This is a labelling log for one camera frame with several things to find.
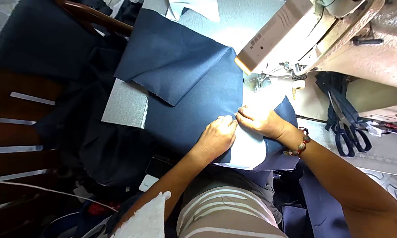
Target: thread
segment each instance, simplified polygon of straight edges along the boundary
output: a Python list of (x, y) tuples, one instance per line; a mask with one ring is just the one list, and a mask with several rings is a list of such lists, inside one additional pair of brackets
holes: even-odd
[(25, 187), (30, 187), (30, 188), (37, 188), (37, 189), (41, 189), (41, 190), (48, 191), (48, 192), (60, 193), (60, 194), (65, 194), (65, 195), (69, 195), (69, 196), (72, 196), (72, 197), (82, 198), (82, 199), (88, 200), (90, 202), (97, 203), (97, 204), (99, 204), (99, 205), (101, 205), (103, 207), (109, 208), (109, 209), (111, 209), (111, 210), (113, 210), (115, 212), (118, 212), (116, 209), (114, 209), (114, 208), (112, 208), (110, 206), (107, 206), (107, 205), (105, 205), (103, 203), (99, 203), (99, 202), (96, 202), (96, 201), (94, 201), (94, 200), (92, 200), (90, 198), (81, 197), (81, 196), (77, 196), (77, 195), (70, 194), (70, 193), (59, 192), (59, 191), (55, 191), (55, 190), (52, 190), (52, 189), (47, 189), (47, 188), (43, 188), (43, 187), (39, 187), (39, 186), (35, 186), (35, 185), (29, 185), (29, 184), (25, 184), (25, 183), (5, 182), (5, 181), (0, 181), (0, 183), (2, 183), (2, 184), (10, 184), (10, 185), (18, 185), (18, 186), (25, 186)]

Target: bracelet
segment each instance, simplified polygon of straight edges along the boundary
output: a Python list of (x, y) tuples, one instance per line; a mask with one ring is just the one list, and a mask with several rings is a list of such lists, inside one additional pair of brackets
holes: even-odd
[(298, 146), (298, 150), (295, 151), (291, 151), (290, 149), (284, 150), (285, 155), (289, 155), (289, 156), (300, 155), (306, 149), (306, 143), (310, 142), (310, 137), (308, 136), (308, 130), (304, 127), (299, 127), (299, 130), (302, 130), (304, 133), (303, 142)]

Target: wooden chair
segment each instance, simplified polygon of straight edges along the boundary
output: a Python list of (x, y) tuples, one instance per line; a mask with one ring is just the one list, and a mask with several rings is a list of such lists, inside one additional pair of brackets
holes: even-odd
[[(94, 34), (97, 32), (91, 23), (127, 36), (132, 31), (132, 26), (85, 5), (65, 0), (56, 0), (56, 3)], [(0, 120), (37, 122), (54, 109), (52, 102), (62, 90), (63, 85), (45, 77), (0, 69)], [(21, 94), (31, 98), (28, 97), (27, 100), (14, 97)], [(48, 100), (48, 104), (32, 101), (32, 97)], [(6, 147), (37, 145), (41, 145), (39, 136), (31, 125), (0, 122), (0, 150)], [(59, 165), (56, 150), (0, 153), (0, 180), (53, 189), (59, 184), (54, 173)], [(24, 176), (24, 173), (31, 171), (42, 173)], [(6, 176), (22, 177), (8, 180), (9, 177)], [(0, 238), (32, 237), (38, 234), (40, 227), (51, 222), (51, 215), (60, 209), (66, 199), (71, 197), (35, 188), (0, 184)]]
[(58, 5), (65, 9), (75, 19), (79, 21), (87, 30), (92, 33), (96, 33), (96, 30), (91, 26), (91, 23), (106, 27), (109, 31), (121, 33), (126, 36), (131, 35), (133, 29), (132, 26), (120, 22), (108, 15), (105, 15), (93, 8), (90, 8), (84, 4), (74, 3), (66, 0), (55, 0)]

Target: scissors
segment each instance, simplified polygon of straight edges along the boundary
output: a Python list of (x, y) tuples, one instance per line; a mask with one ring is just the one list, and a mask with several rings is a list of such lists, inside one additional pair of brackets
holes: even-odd
[[(341, 111), (341, 108), (339, 107), (338, 100), (335, 98), (334, 95), (331, 94), (331, 92), (328, 92), (328, 96), (332, 104), (333, 110), (339, 118), (338, 125), (336, 126), (337, 128), (336, 130), (334, 130), (335, 143), (336, 147), (338, 148), (339, 154), (344, 157), (354, 157), (355, 152), (353, 146), (355, 146), (359, 152), (368, 152), (372, 148), (372, 144), (370, 143), (367, 135), (361, 129), (357, 128), (347, 120), (347, 118), (344, 116), (344, 113)], [(361, 138), (363, 138), (365, 148), (361, 146), (356, 132), (358, 132)], [(348, 154), (344, 153), (344, 149), (342, 148), (340, 141), (341, 137), (344, 139), (344, 142), (347, 146)]]

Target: sewing machine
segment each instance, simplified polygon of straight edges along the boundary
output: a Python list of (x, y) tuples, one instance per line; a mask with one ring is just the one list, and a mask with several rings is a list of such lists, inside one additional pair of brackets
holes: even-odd
[(247, 74), (291, 75), (296, 89), (314, 71), (397, 87), (397, 0), (289, 0), (236, 62)]

